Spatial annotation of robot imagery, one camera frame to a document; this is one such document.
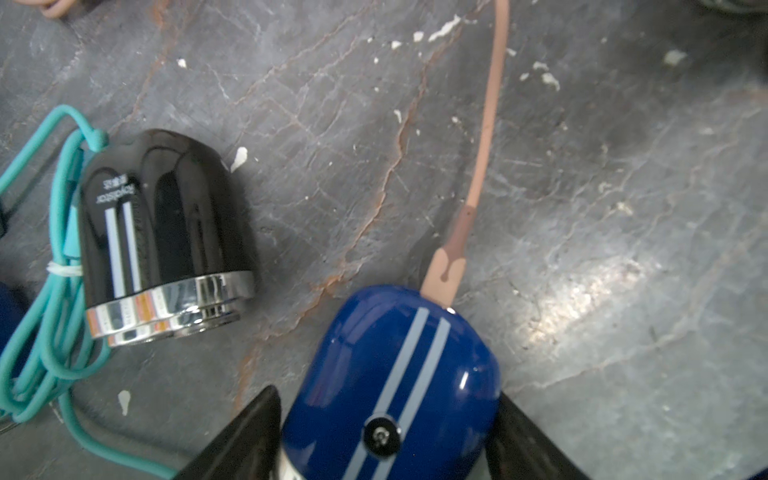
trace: white paint spot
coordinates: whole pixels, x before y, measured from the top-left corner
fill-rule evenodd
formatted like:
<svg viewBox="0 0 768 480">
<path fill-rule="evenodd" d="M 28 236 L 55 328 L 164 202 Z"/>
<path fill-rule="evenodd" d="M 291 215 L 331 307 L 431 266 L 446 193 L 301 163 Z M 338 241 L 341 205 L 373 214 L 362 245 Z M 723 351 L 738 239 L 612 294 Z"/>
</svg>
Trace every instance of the white paint spot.
<svg viewBox="0 0 768 480">
<path fill-rule="evenodd" d="M 687 53 L 680 50 L 669 50 L 664 56 L 664 63 L 670 67 L 677 67 L 684 58 L 688 56 Z"/>
<path fill-rule="evenodd" d="M 245 147 L 238 147 L 237 152 L 235 153 L 235 161 L 232 162 L 232 167 L 230 167 L 230 172 L 234 172 L 238 168 L 242 167 L 247 160 L 248 149 Z"/>
<path fill-rule="evenodd" d="M 720 470 L 722 472 L 728 472 L 729 470 L 733 470 L 736 468 L 736 465 L 739 465 L 739 462 L 741 461 L 743 455 L 740 453 L 731 452 L 728 454 L 728 458 L 725 460 L 725 464 L 723 464 L 722 467 L 720 467 Z"/>
<path fill-rule="evenodd" d="M 125 417 L 128 415 L 128 404 L 131 403 L 131 392 L 123 390 L 118 393 L 118 402 L 120 403 L 120 408 L 123 409 L 123 417 Z"/>
<path fill-rule="evenodd" d="M 525 165 L 527 167 L 536 167 L 536 168 L 543 168 L 544 167 L 544 165 L 542 165 L 542 164 L 536 164 L 534 162 L 527 162 L 527 161 L 522 161 L 522 160 L 515 160 L 513 158 L 510 158 L 509 161 L 512 162 L 515 165 Z"/>
<path fill-rule="evenodd" d="M 541 76 L 541 81 L 543 81 L 545 85 L 551 85 L 556 91 L 560 91 L 560 82 L 553 74 L 549 72 L 543 74 Z"/>
<path fill-rule="evenodd" d="M 458 15 L 453 15 L 453 20 L 446 22 L 442 28 L 431 34 L 428 41 L 435 41 L 438 38 L 445 37 L 447 34 L 451 33 L 451 30 L 453 30 L 453 28 L 458 25 L 461 20 L 462 19 Z"/>
<path fill-rule="evenodd" d="M 632 215 L 634 215 L 634 210 L 632 210 L 632 207 L 630 207 L 629 205 L 627 205 L 627 204 L 626 204 L 626 203 L 624 203 L 624 202 L 619 202 L 619 203 L 617 203 L 617 204 L 616 204 L 616 210 L 619 210 L 621 213 L 623 213 L 623 214 L 627 214 L 627 215 L 629 215 L 630 217 L 631 217 Z"/>
<path fill-rule="evenodd" d="M 58 412 L 56 405 L 54 405 L 53 402 L 49 403 L 49 405 L 51 406 L 51 410 L 53 410 L 53 414 L 56 415 L 58 422 L 64 425 L 64 419 L 61 417 L 61 413 Z"/>
</svg>

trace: rust stain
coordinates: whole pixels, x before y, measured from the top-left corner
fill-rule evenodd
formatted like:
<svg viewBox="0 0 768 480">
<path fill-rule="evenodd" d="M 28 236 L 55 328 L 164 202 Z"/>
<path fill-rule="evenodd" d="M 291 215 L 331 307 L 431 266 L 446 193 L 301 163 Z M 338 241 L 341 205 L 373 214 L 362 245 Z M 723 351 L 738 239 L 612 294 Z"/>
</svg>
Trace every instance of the rust stain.
<svg viewBox="0 0 768 480">
<path fill-rule="evenodd" d="M 467 15 L 467 18 L 474 18 L 478 16 L 480 11 L 489 3 L 490 2 L 479 4 L 473 12 L 470 12 Z M 376 219 L 378 218 L 379 214 L 382 211 L 382 208 L 384 206 L 384 201 L 386 200 L 386 187 L 389 184 L 389 178 L 392 176 L 392 172 L 395 170 L 395 168 L 402 162 L 402 159 L 406 154 L 406 141 L 408 136 L 407 127 L 413 122 L 414 113 L 418 109 L 419 104 L 421 103 L 421 100 L 424 98 L 424 95 L 426 94 L 426 91 L 427 91 L 428 70 L 445 54 L 445 52 L 449 49 L 451 45 L 455 44 L 458 41 L 458 39 L 461 38 L 463 28 L 464 28 L 464 25 L 460 25 L 453 33 L 453 36 L 447 42 L 445 42 L 440 48 L 438 48 L 438 50 L 435 51 L 435 53 L 433 53 L 432 56 L 429 58 L 429 60 L 424 64 L 424 67 L 420 72 L 419 92 L 416 95 L 416 97 L 411 101 L 411 104 L 409 105 L 409 108 L 408 108 L 408 112 L 406 114 L 406 118 L 402 122 L 402 126 L 400 127 L 397 133 L 396 142 L 395 142 L 397 158 L 395 159 L 395 161 L 392 162 L 392 165 L 389 167 L 389 169 L 387 169 L 386 175 L 384 176 L 384 181 L 382 184 L 381 191 L 379 192 L 379 195 L 376 198 L 376 202 L 373 205 L 372 216 L 369 218 L 367 222 L 365 222 L 358 229 L 354 240 L 352 241 L 350 246 L 344 250 L 343 254 L 341 255 L 341 261 L 338 269 L 340 273 L 336 273 L 334 275 L 328 276 L 323 283 L 313 287 L 312 290 L 314 292 L 318 292 L 318 294 L 315 296 L 315 300 L 313 300 L 311 304 L 308 305 L 307 308 L 305 308 L 301 313 L 299 313 L 298 318 L 296 319 L 296 322 L 293 324 L 293 326 L 290 329 L 288 329 L 286 332 L 277 333 L 272 336 L 280 336 L 280 335 L 284 335 L 285 333 L 293 331 L 295 328 L 298 327 L 298 325 L 302 322 L 302 320 L 304 320 L 304 318 L 306 318 L 317 307 L 319 307 L 319 305 L 321 304 L 321 302 L 326 296 L 331 296 L 333 294 L 333 290 L 337 286 L 348 282 L 349 280 L 351 280 L 353 276 L 356 275 L 356 273 L 354 273 L 352 276 L 350 276 L 350 278 L 344 278 L 344 273 L 346 272 L 346 267 L 347 267 L 346 256 L 349 254 L 349 252 L 353 251 L 357 247 L 357 244 L 368 233 L 368 231 L 376 222 Z M 245 355 L 245 357 L 240 361 L 240 365 L 237 369 L 237 393 L 235 394 L 235 398 L 233 401 L 233 417 L 237 415 L 237 413 L 239 413 L 240 410 L 242 410 L 243 407 L 245 406 L 244 397 L 245 397 L 246 391 L 248 390 L 248 387 L 250 386 L 250 381 L 251 381 L 251 377 L 253 376 L 253 372 L 255 371 L 255 367 L 257 363 L 257 355 L 259 353 L 259 350 L 260 350 L 260 342 L 257 342 L 256 345 L 253 346 L 251 351 L 248 352 L 248 354 Z"/>
<path fill-rule="evenodd" d="M 165 25 L 165 12 L 168 11 L 168 5 L 170 5 L 170 0 L 157 0 L 150 8 L 152 20 L 160 28 Z"/>
<path fill-rule="evenodd" d="M 155 17 L 157 20 L 160 19 L 160 26 L 164 26 L 164 13 L 167 10 L 168 5 L 170 4 L 170 0 L 157 0 L 157 3 L 152 8 L 153 12 L 159 12 L 159 17 Z M 139 91 L 139 95 L 136 97 L 136 101 L 134 102 L 134 106 L 131 109 L 131 113 L 128 114 L 128 116 L 120 119 L 115 125 L 112 126 L 112 128 L 109 129 L 110 136 L 117 134 L 120 129 L 123 127 L 124 124 L 128 123 L 129 121 L 132 121 L 136 114 L 139 112 L 139 108 L 141 107 L 141 103 L 144 101 L 144 98 L 147 96 L 147 93 L 149 92 L 150 83 L 152 82 L 152 78 L 154 75 L 160 70 L 160 68 L 165 65 L 165 61 L 168 58 L 168 55 L 170 52 L 176 47 L 176 44 L 179 41 L 179 37 L 184 32 L 184 30 L 187 28 L 187 25 L 190 21 L 190 10 L 186 10 L 184 13 L 184 19 L 181 22 L 181 26 L 177 28 L 173 28 L 171 30 L 171 34 L 168 36 L 168 39 L 163 43 L 163 48 L 161 52 L 158 54 L 157 59 L 152 63 L 152 65 L 149 68 L 149 72 L 147 73 L 147 77 L 144 79 L 144 83 L 141 85 L 141 90 Z"/>
<path fill-rule="evenodd" d="M 320 285 L 316 285 L 312 288 L 314 292 L 318 292 L 318 294 L 315 296 L 315 300 L 311 302 L 310 305 L 307 306 L 301 313 L 299 313 L 298 318 L 296 319 L 296 322 L 293 324 L 293 326 L 288 329 L 286 332 L 280 332 L 275 333 L 273 335 L 268 336 L 265 339 L 261 339 L 256 342 L 256 344 L 253 346 L 253 348 L 243 357 L 243 359 L 240 361 L 239 366 L 237 367 L 237 390 L 235 393 L 235 398 L 232 401 L 232 417 L 234 418 L 240 411 L 245 407 L 246 403 L 246 393 L 248 390 L 248 387 L 250 386 L 250 381 L 253 378 L 253 373 L 256 372 L 256 366 L 258 363 L 258 355 L 261 347 L 262 341 L 267 341 L 269 338 L 281 336 L 288 332 L 292 332 L 301 322 L 306 318 L 309 314 L 311 314 L 317 307 L 320 306 L 321 302 L 326 296 L 330 296 L 333 294 L 333 289 L 340 285 L 341 283 L 346 282 L 344 279 L 343 273 L 337 273 L 334 275 L 328 276 L 323 283 Z"/>
</svg>

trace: blue casing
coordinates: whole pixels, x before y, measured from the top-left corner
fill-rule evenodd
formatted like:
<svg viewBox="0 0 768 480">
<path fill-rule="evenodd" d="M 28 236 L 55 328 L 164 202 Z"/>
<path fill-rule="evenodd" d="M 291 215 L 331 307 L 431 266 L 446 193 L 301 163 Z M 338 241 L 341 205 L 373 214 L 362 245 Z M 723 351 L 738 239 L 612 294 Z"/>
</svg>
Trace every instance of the blue casing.
<svg viewBox="0 0 768 480">
<path fill-rule="evenodd" d="M 283 427 L 285 453 L 304 478 L 345 478 L 361 446 L 363 426 L 420 308 L 426 308 L 429 316 L 421 334 L 414 337 L 418 342 L 386 410 L 396 421 L 427 363 L 441 319 L 450 330 L 402 448 L 390 457 L 394 462 L 387 478 L 458 480 L 469 473 L 498 407 L 501 376 L 496 358 L 459 315 L 416 291 L 374 286 L 353 295 L 336 315 Z M 366 450 L 354 478 L 370 480 L 381 461 Z"/>
</svg>

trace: cable tie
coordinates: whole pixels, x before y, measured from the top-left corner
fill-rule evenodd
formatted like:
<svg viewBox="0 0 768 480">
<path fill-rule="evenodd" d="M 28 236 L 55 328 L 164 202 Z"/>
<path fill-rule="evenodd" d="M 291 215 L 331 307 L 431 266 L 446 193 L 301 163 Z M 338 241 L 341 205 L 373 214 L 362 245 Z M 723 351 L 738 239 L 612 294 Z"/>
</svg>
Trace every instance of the cable tie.
<svg viewBox="0 0 768 480">
<path fill-rule="evenodd" d="M 59 265 L 51 260 L 48 262 L 48 272 L 59 276 L 83 276 L 82 265 Z"/>
</svg>

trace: blue hair dryer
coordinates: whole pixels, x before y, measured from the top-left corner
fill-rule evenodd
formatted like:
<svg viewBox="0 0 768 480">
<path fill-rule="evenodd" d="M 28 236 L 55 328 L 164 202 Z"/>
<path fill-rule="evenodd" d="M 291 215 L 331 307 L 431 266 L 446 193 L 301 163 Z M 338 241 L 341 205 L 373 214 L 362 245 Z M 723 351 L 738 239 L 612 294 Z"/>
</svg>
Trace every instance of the blue hair dryer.
<svg viewBox="0 0 768 480">
<path fill-rule="evenodd" d="M 466 320 L 403 287 L 361 290 L 306 374 L 278 478 L 465 478 L 500 394 L 498 362 Z"/>
</svg>

